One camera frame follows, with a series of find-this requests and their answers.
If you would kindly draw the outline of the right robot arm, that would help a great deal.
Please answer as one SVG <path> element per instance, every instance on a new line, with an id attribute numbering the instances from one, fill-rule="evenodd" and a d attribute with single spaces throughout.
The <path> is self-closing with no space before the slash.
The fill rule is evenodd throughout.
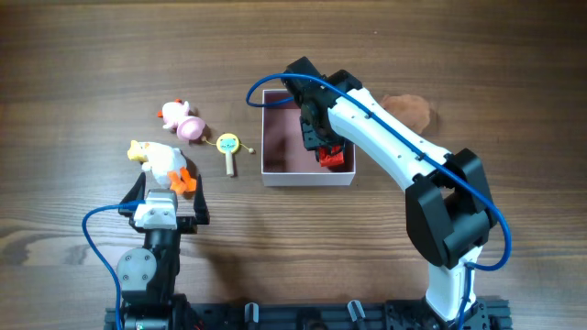
<path id="1" fill-rule="evenodd" d="M 471 317 L 474 272 L 497 221 L 481 160 L 438 147 L 384 110 L 349 72 L 326 76 L 302 57 L 282 83 L 300 107 L 304 146 L 318 161 L 348 143 L 365 151 L 405 194 L 406 231 L 428 263 L 426 303 L 447 328 Z"/>

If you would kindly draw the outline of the red toy car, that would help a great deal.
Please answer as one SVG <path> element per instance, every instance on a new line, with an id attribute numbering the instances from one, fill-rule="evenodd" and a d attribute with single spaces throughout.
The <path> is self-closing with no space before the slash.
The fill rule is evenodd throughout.
<path id="1" fill-rule="evenodd" d="M 320 147 L 319 149 L 321 167 L 337 167 L 345 164 L 344 149 L 341 146 Z"/>

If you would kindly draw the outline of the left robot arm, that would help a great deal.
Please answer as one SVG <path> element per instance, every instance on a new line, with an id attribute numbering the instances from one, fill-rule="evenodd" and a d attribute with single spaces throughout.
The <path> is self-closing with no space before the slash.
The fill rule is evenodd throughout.
<path id="1" fill-rule="evenodd" d="M 146 189 L 146 175 L 138 176 L 122 199 L 118 213 L 144 236 L 141 247 L 127 251 L 117 263 L 121 302 L 108 310 L 106 329 L 202 329 L 203 321 L 185 295 L 176 293 L 180 272 L 180 241 L 210 223 L 202 179 L 196 179 L 194 214 L 178 215 L 176 192 Z"/>

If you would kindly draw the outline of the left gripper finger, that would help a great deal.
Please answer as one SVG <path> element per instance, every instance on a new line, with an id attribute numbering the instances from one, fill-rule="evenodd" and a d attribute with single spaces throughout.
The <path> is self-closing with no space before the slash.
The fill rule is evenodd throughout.
<path id="1" fill-rule="evenodd" d="M 194 217 L 198 225 L 209 225 L 210 214 L 205 201 L 204 189 L 198 186 L 194 193 Z"/>
<path id="2" fill-rule="evenodd" d="M 138 205 L 144 202 L 146 189 L 146 174 L 141 172 L 135 184 L 120 202 L 118 213 L 123 216 L 132 216 Z"/>

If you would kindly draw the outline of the brown plush animal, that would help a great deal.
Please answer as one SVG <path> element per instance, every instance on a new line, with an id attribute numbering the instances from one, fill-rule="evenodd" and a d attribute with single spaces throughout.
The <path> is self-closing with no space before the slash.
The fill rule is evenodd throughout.
<path id="1" fill-rule="evenodd" d="M 421 96 L 386 94 L 380 106 L 417 134 L 422 134 L 430 123 L 430 103 Z"/>

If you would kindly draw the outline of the wooden cat rattle drum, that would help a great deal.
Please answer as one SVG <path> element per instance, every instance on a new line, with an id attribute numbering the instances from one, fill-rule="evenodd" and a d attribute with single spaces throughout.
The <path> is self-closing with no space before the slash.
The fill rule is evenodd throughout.
<path id="1" fill-rule="evenodd" d="M 234 155 L 243 147 L 249 154 L 254 154 L 256 150 L 249 148 L 240 142 L 240 139 L 233 133 L 222 134 L 215 142 L 211 142 L 207 137 L 202 137 L 202 140 L 209 145 L 213 145 L 216 149 L 225 156 L 226 173 L 228 177 L 235 176 L 235 161 Z"/>

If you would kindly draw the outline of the white yellow duck toy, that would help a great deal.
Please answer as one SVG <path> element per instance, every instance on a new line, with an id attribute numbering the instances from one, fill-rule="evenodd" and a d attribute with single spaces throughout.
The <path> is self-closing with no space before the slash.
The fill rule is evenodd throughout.
<path id="1" fill-rule="evenodd" d="M 187 168 L 187 160 L 178 148 L 157 142 L 130 141 L 127 157 L 141 163 L 143 171 L 150 171 L 155 181 L 164 189 L 177 194 L 194 193 L 197 179 Z"/>

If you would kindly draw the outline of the pink duck toy with hat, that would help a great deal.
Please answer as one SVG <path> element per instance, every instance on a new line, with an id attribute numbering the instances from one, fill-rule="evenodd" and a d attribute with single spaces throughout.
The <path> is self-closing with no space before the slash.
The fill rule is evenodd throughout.
<path id="1" fill-rule="evenodd" d="M 206 126 L 203 119 L 191 114 L 189 103 L 181 99 L 165 103 L 157 117 L 163 120 L 163 129 L 174 131 L 177 138 L 184 141 L 200 138 Z"/>

